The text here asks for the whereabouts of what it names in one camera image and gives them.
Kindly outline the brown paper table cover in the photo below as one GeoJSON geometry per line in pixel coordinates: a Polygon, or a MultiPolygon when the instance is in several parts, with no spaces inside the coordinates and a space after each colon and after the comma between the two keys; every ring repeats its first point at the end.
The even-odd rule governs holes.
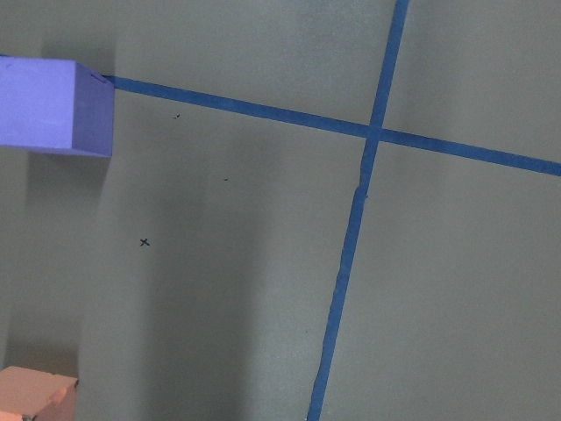
{"type": "Polygon", "coordinates": [[[4,1],[115,79],[1,152],[1,363],[80,420],[557,420],[557,1],[4,1]]]}

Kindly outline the orange foam block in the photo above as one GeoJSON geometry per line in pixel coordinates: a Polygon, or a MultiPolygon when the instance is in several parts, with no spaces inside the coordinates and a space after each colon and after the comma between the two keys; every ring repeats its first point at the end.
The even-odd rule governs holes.
{"type": "Polygon", "coordinates": [[[1,371],[1,419],[75,420],[78,379],[24,367],[1,371]]]}

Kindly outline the purple foam block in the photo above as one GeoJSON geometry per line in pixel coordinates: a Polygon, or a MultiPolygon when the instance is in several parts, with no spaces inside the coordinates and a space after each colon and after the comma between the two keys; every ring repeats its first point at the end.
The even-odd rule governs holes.
{"type": "Polygon", "coordinates": [[[1,57],[1,145],[109,158],[115,88],[77,61],[1,57]]]}

